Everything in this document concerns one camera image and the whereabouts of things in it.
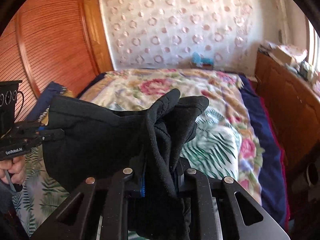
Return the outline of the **left hand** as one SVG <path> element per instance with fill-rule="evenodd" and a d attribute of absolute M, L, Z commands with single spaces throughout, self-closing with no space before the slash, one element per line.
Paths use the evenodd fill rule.
<path fill-rule="evenodd" d="M 0 178 L 5 184 L 9 184 L 6 178 L 5 170 L 12 174 L 11 181 L 13 184 L 22 185 L 25 180 L 25 156 L 21 155 L 12 160 L 0 162 Z"/>

